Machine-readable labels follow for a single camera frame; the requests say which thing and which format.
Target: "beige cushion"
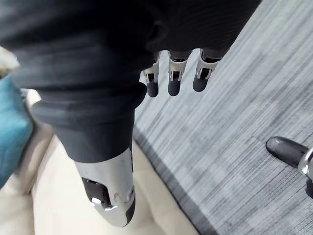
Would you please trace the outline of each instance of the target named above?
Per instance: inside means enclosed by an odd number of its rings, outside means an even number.
[[[35,90],[29,90],[25,100],[27,109],[30,110],[31,105],[39,100],[38,93]],[[39,165],[53,136],[49,125],[37,121],[34,117],[33,120],[34,131],[23,153],[19,168],[0,190],[0,197],[27,194],[32,188]]]
[[[36,235],[196,235],[136,145],[133,156],[136,209],[127,227],[116,228],[90,205],[74,162],[53,137],[32,190]]]
[[[0,47],[0,78],[6,76],[12,69],[19,66],[14,54]]]
[[[0,199],[0,234],[35,234],[33,200],[30,195]]]

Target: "floor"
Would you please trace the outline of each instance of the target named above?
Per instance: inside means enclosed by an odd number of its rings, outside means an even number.
[[[162,53],[160,94],[137,109],[134,138],[202,235],[312,234],[305,177],[265,141],[313,145],[313,1],[264,0],[202,93],[198,54],[170,97]]]

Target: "robotic finger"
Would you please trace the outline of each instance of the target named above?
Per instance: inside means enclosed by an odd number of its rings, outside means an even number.
[[[182,76],[185,72],[186,64],[190,51],[169,51],[169,66],[168,66],[168,74],[169,74],[169,83],[168,83],[168,93],[171,96],[178,95],[180,91],[180,82]]]
[[[147,82],[147,93],[150,97],[156,97],[158,94],[158,67],[161,52],[154,54],[154,63],[152,67],[143,71]]]
[[[267,151],[287,163],[297,168],[298,171],[307,177],[305,192],[313,198],[313,148],[307,148],[297,142],[284,137],[271,137],[266,142]]]
[[[192,87],[196,92],[202,92],[205,89],[207,81],[220,60],[221,58],[210,58],[206,49],[200,50],[196,75],[192,84]]]

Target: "gray carpet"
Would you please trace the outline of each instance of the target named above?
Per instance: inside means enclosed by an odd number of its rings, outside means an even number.
[[[265,149],[276,135],[313,145],[313,1],[263,1],[202,93],[198,54],[170,97],[162,53],[135,139],[201,234],[313,234],[305,177]]]

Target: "black fingertip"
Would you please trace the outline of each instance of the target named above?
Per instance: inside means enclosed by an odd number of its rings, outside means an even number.
[[[195,76],[194,82],[192,83],[192,88],[196,91],[196,92],[202,92],[207,84],[207,79],[203,79],[203,78],[197,78]]]
[[[180,91],[180,81],[175,80],[175,79],[174,79],[174,81],[169,81],[168,93],[171,96],[176,96],[176,95],[178,95],[179,91]]]
[[[280,136],[269,138],[265,146],[271,155],[294,168],[298,167],[302,156],[308,151],[306,146]]]
[[[147,93],[150,97],[156,97],[158,94],[158,83],[157,82],[147,83]]]

